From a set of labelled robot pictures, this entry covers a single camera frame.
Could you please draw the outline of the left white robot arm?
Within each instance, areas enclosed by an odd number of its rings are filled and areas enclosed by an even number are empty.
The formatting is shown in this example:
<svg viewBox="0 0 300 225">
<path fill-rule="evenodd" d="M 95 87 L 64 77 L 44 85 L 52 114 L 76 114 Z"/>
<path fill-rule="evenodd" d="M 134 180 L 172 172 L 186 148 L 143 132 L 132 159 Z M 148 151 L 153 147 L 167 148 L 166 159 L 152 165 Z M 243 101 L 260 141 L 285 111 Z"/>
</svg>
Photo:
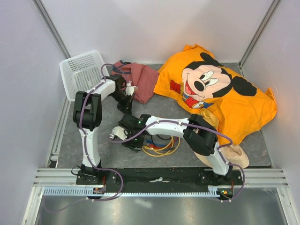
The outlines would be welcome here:
<svg viewBox="0 0 300 225">
<path fill-rule="evenodd" d="M 132 102 L 135 86 L 123 77 L 103 79 L 88 91 L 78 91 L 75 95 L 73 121 L 77 125 L 81 138 L 83 160 L 81 169 L 87 171 L 87 180 L 99 184 L 103 179 L 100 171 L 101 158 L 98 152 L 97 131 L 102 121 L 102 101 L 112 97 L 117 109 L 124 114 L 132 114 Z"/>
</svg>

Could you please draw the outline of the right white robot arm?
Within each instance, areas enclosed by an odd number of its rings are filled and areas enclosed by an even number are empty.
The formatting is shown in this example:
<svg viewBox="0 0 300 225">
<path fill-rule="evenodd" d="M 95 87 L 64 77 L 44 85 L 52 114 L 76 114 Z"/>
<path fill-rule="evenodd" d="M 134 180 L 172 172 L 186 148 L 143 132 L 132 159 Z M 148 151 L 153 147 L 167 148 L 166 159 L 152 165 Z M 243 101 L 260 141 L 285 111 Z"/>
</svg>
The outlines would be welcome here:
<svg viewBox="0 0 300 225">
<path fill-rule="evenodd" d="M 130 148 L 140 149 L 144 135 L 168 135 L 184 139 L 193 152 L 204 156 L 215 174 L 219 184 L 226 184 L 232 178 L 233 166 L 220 152 L 222 145 L 218 137 L 223 137 L 233 143 L 228 136 L 219 133 L 202 116 L 192 114 L 189 118 L 167 119 L 148 114 L 140 118 L 126 114 L 112 130 L 112 135 L 120 138 L 122 143 L 131 142 Z"/>
</svg>

